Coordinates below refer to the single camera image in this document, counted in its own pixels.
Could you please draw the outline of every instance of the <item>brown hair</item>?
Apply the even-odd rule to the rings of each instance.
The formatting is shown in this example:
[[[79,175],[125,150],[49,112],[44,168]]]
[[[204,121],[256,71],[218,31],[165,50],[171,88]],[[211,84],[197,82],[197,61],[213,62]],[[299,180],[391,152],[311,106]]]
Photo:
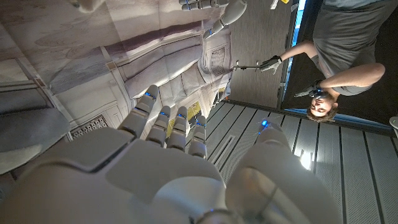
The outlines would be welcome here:
[[[337,106],[332,106],[329,112],[327,112],[326,115],[324,116],[315,116],[314,114],[311,113],[311,106],[307,108],[307,117],[312,120],[316,121],[318,123],[320,122],[327,122],[331,121],[335,115],[337,114]]]

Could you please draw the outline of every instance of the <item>woman's arm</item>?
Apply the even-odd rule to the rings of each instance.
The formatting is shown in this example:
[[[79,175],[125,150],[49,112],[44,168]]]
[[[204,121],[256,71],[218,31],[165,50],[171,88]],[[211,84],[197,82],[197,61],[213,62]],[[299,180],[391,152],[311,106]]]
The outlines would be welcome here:
[[[306,53],[309,58],[318,55],[317,51],[315,50],[315,46],[313,45],[313,42],[309,40],[304,40],[296,46],[287,49],[285,53],[280,55],[280,58],[282,60],[286,60],[290,57],[293,57],[294,55],[298,55],[301,53]]]
[[[320,83],[322,88],[332,88],[340,86],[366,87],[376,83],[384,75],[386,69],[380,63],[370,63],[350,68],[337,73]]]

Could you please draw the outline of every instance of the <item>grille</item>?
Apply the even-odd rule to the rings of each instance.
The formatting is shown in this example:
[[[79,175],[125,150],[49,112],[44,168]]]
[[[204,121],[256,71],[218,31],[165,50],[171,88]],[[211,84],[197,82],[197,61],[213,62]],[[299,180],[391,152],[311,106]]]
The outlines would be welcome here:
[[[225,60],[225,47],[212,51],[210,68],[216,77],[225,74],[225,69],[223,66],[224,60]]]
[[[72,139],[76,139],[84,135],[85,133],[103,127],[109,127],[109,125],[106,123],[105,118],[102,115],[99,115],[98,117],[92,119],[91,121],[88,121],[86,124],[78,128],[75,128],[73,131],[71,131],[70,134],[72,135]]]

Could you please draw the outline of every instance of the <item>blue led light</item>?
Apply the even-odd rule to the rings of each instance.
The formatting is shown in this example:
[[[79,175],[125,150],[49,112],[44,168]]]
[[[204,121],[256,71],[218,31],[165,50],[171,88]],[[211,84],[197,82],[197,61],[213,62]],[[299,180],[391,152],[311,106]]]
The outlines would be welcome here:
[[[189,1],[188,1],[188,0],[185,0],[185,2],[186,2],[186,4],[187,4],[187,6],[188,6],[188,10],[191,10],[191,6],[190,6],[190,4],[189,4]]]
[[[154,96],[152,96],[151,94],[149,94],[148,92],[145,93],[145,95],[152,97],[154,100],[156,100],[156,98]]]
[[[168,114],[165,114],[164,112],[160,112],[160,114],[166,116],[167,118],[169,118],[169,116],[170,116]]]
[[[261,132],[268,127],[268,121],[262,121],[261,126],[262,126],[262,128],[261,128],[261,131],[259,131],[259,134],[261,134]]]
[[[197,124],[199,124],[200,126],[202,126],[202,127],[206,127],[206,124],[201,124],[201,123],[199,123],[199,122],[197,122]]]

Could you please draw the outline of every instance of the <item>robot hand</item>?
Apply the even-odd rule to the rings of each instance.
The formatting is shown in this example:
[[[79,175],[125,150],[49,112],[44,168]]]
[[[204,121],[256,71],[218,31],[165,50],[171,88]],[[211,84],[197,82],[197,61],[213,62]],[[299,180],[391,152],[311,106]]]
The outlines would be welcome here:
[[[206,160],[204,117],[188,154],[184,107],[167,149],[168,106],[139,139],[158,94],[150,86],[118,129],[91,131],[38,157],[1,204],[0,223],[341,223],[326,188],[272,121],[261,123],[227,186]]]

